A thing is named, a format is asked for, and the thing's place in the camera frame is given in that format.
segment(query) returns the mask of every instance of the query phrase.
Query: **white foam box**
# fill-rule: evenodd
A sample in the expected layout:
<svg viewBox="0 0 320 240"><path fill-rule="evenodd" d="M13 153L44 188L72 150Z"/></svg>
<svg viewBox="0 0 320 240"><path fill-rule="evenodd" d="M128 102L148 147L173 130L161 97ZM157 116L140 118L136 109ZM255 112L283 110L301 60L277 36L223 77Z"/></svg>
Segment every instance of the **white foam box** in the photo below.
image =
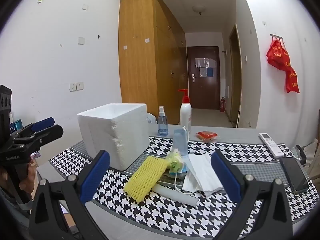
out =
<svg viewBox="0 0 320 240"><path fill-rule="evenodd" d="M77 117L89 156L107 151L114 169L125 170L149 146L146 104L108 104Z"/></svg>

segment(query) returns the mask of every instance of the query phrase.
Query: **white face mask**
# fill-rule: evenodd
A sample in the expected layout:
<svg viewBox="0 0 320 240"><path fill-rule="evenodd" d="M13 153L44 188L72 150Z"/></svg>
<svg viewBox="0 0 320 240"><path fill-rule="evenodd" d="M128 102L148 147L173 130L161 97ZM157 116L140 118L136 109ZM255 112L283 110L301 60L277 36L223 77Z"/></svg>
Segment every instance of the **white face mask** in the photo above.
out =
<svg viewBox="0 0 320 240"><path fill-rule="evenodd" d="M211 166L210 155L189 154L185 159L189 168L182 189L189 192L201 190L206 196L221 190L222 184Z"/></svg>

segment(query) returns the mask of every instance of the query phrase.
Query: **blue face mask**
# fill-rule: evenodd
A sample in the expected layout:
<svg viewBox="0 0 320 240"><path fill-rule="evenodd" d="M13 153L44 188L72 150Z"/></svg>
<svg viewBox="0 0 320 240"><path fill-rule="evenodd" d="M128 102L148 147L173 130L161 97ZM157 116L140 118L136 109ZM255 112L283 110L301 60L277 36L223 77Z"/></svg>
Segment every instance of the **blue face mask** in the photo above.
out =
<svg viewBox="0 0 320 240"><path fill-rule="evenodd" d="M184 162L184 159L188 157L188 137L187 131L185 129L175 129L173 132L173 143L172 149L178 149L181 158ZM182 170L180 170L177 174L182 174L187 172L189 169L186 165L183 166ZM169 172L171 176L175 176L175 172Z"/></svg>
<svg viewBox="0 0 320 240"><path fill-rule="evenodd" d="M181 156L188 155L188 137L184 129L175 129L173 132L172 149L178 149Z"/></svg>

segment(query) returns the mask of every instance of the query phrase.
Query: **wall socket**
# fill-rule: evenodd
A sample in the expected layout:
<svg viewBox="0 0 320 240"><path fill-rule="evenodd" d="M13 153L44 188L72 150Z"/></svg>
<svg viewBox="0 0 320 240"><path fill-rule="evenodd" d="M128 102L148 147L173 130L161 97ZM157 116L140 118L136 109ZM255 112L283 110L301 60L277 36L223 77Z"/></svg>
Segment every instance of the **wall socket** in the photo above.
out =
<svg viewBox="0 0 320 240"><path fill-rule="evenodd" d="M76 83L70 83L70 92L77 91Z"/></svg>
<svg viewBox="0 0 320 240"><path fill-rule="evenodd" d="M76 87L77 87L77 90L82 90L83 89L83 82L77 82Z"/></svg>

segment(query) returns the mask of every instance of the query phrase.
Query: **human hand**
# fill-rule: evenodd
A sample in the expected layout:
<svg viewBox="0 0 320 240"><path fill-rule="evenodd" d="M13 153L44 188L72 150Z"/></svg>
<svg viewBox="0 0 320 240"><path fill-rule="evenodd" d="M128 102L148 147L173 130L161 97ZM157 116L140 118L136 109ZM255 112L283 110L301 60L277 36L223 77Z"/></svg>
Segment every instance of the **human hand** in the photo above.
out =
<svg viewBox="0 0 320 240"><path fill-rule="evenodd" d="M19 184L19 187L21 190L24 190L27 193L32 193L33 189L35 187L35 177L36 173L34 169L31 166L31 163L33 163L33 158L31 157L31 161L28 163L28 176L22 180ZM13 195L13 192L11 191L8 183L8 173L7 171L0 166L0 186L4 189L6 189L11 195Z"/></svg>

